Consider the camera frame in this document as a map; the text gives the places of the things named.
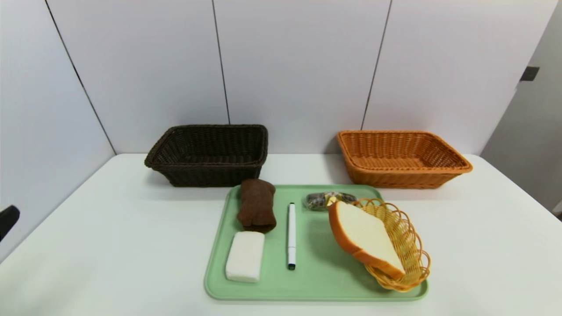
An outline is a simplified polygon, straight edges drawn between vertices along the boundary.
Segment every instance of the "oval bread basket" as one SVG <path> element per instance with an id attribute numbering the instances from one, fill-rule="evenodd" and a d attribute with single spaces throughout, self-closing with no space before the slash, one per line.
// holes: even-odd
<path id="1" fill-rule="evenodd" d="M 383 221 L 394 250 L 406 271 L 405 276 L 394 280 L 381 270 L 365 265 L 367 271 L 377 279 L 379 284 L 389 290 L 408 292 L 427 279 L 431 258 L 423 250 L 422 240 L 410 223 L 408 215 L 399 210 L 396 205 L 377 198 L 372 200 L 362 198 L 353 204 Z"/>

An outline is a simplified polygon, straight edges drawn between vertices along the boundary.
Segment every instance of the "white pen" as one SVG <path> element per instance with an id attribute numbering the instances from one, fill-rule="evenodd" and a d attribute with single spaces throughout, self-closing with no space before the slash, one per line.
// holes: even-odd
<path id="1" fill-rule="evenodd" d="M 289 204 L 289 227 L 287 235 L 287 268 L 294 270 L 297 267 L 297 214 L 294 203 Z"/>

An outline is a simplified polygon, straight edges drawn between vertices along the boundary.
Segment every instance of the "woven texture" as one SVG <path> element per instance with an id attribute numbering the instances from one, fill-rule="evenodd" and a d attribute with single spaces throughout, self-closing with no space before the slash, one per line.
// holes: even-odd
<path id="1" fill-rule="evenodd" d="M 365 265 L 367 271 L 377 279 L 379 284 L 389 290 L 408 292 L 427 279 L 431 258 L 423 250 L 422 240 L 410 223 L 408 215 L 399 210 L 396 205 L 376 198 L 372 200 L 363 198 L 354 205 L 383 221 L 394 250 L 406 271 L 405 276 L 394 280 L 381 270 Z"/>
<path id="2" fill-rule="evenodd" d="M 338 133 L 347 172 L 356 184 L 437 188 L 472 165 L 428 132 L 347 130 Z"/>
<path id="3" fill-rule="evenodd" d="M 184 125 L 166 131 L 144 164 L 175 187 L 234 187 L 258 178 L 267 155 L 263 125 Z"/>

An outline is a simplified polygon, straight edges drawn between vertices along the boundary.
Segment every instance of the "brown towel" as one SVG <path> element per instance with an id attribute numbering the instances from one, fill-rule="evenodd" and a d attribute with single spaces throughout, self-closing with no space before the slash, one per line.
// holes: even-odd
<path id="1" fill-rule="evenodd" d="M 267 233 L 277 225 L 273 214 L 275 187 L 263 180 L 246 179 L 240 188 L 242 206 L 238 220 L 245 231 Z"/>

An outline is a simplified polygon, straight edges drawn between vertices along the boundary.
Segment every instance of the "white soap bar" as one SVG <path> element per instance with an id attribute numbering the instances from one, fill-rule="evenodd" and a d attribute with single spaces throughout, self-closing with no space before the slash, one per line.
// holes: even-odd
<path id="1" fill-rule="evenodd" d="M 226 278 L 239 282 L 259 281 L 264 241 L 262 233 L 237 232 L 226 260 Z"/>

